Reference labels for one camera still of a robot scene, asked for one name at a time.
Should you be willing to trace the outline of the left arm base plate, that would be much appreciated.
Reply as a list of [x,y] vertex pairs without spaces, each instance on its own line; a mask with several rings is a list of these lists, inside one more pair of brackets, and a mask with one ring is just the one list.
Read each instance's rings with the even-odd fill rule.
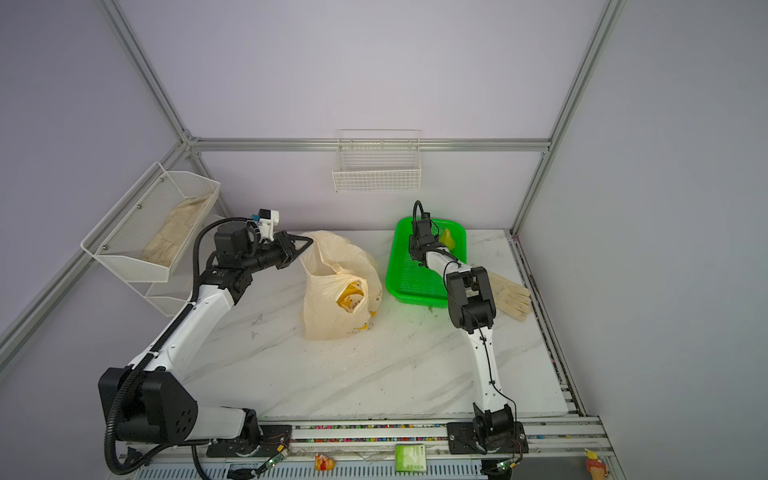
[[214,440],[206,450],[208,458],[269,458],[289,448],[293,427],[289,424],[259,424],[237,438]]

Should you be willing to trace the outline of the translucent beige plastic bag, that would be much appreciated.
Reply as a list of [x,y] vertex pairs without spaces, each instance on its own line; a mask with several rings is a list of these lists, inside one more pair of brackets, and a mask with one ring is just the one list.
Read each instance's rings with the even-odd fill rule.
[[[304,234],[314,242],[300,256],[306,275],[302,320],[310,341],[338,340],[370,329],[383,297],[383,285],[375,259],[349,239],[330,231]],[[336,300],[352,281],[367,285],[368,301],[349,314]]]

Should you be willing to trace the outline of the green fake pear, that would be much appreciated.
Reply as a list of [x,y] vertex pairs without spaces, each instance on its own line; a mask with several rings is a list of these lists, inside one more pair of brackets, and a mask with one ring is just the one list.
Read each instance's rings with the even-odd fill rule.
[[456,248],[456,241],[452,236],[451,231],[448,228],[444,228],[440,232],[439,241],[449,250],[453,251]]

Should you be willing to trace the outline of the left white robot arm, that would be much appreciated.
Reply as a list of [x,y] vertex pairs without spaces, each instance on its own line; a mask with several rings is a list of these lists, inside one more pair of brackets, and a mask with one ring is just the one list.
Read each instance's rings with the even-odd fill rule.
[[111,473],[128,475],[172,447],[190,448],[200,477],[202,445],[240,457],[286,451],[289,429],[268,440],[254,410],[205,406],[182,381],[204,341],[239,302],[255,273],[282,270],[313,244],[307,236],[277,231],[266,217],[231,217],[203,228],[214,250],[200,256],[203,234],[192,247],[192,289],[182,310],[127,366],[109,368],[98,382],[105,417],[103,454]]

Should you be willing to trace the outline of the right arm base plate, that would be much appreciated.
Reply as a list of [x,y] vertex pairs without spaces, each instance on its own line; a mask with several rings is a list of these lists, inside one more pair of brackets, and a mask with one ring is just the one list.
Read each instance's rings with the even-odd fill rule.
[[525,455],[529,452],[527,434],[521,422],[494,433],[480,433],[472,422],[449,422],[446,430],[449,452],[453,455]]

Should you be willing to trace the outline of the yellow fake banana bunch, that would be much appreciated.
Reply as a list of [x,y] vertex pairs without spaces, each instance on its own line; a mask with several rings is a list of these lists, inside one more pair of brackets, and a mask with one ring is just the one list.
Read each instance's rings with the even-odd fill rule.
[[340,293],[336,304],[349,314],[358,312],[368,301],[367,285],[363,280],[350,282]]

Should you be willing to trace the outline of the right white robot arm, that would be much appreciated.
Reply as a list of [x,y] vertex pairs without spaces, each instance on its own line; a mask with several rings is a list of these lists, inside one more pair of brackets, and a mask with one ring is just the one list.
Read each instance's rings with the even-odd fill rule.
[[477,449],[497,450],[516,437],[516,403],[507,396],[498,379],[494,355],[493,326],[497,315],[488,272],[471,267],[440,241],[428,213],[413,214],[408,251],[411,259],[436,274],[447,295],[452,325],[463,331],[474,360],[477,401],[473,404],[473,432]]

